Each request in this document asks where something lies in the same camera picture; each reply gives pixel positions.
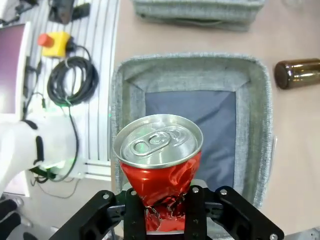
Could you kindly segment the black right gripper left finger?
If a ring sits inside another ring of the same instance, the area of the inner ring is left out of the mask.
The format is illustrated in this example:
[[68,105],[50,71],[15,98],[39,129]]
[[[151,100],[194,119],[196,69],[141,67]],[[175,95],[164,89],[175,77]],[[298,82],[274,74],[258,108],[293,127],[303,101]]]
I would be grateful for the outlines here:
[[102,240],[123,222],[125,240],[145,240],[145,206],[132,189],[115,195],[108,190],[96,193],[56,233],[52,240]]

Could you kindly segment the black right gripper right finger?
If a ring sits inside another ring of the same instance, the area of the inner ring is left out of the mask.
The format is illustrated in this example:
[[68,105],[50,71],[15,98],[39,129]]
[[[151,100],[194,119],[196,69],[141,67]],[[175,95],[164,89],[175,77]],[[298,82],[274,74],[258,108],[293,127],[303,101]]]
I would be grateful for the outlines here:
[[185,195],[185,240],[209,240],[207,219],[235,240],[283,240],[284,232],[229,186],[216,191],[199,185]]

